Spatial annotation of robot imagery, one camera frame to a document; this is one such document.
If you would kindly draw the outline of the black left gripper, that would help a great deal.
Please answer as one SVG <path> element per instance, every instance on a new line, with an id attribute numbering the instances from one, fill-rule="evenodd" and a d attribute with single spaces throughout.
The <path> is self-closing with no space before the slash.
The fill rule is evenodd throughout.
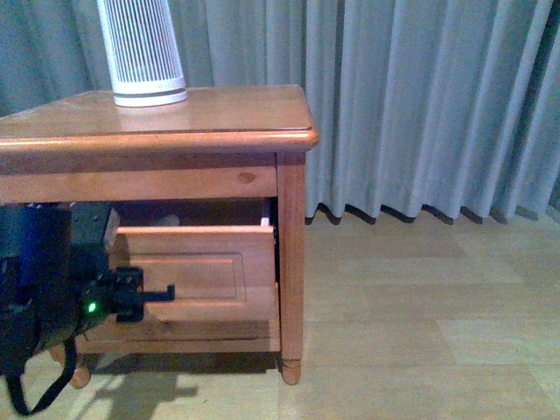
<path id="1" fill-rule="evenodd" d="M 110 315 L 119 323 L 144 319 L 144 303 L 171 302 L 175 285 L 164 291 L 143 291 L 144 273 L 114 267 L 110 257 L 116 245 L 120 217 L 109 203 L 73 203 L 69 207 L 71 256 L 69 279 L 78 298 L 78 334 L 96 328 Z"/>

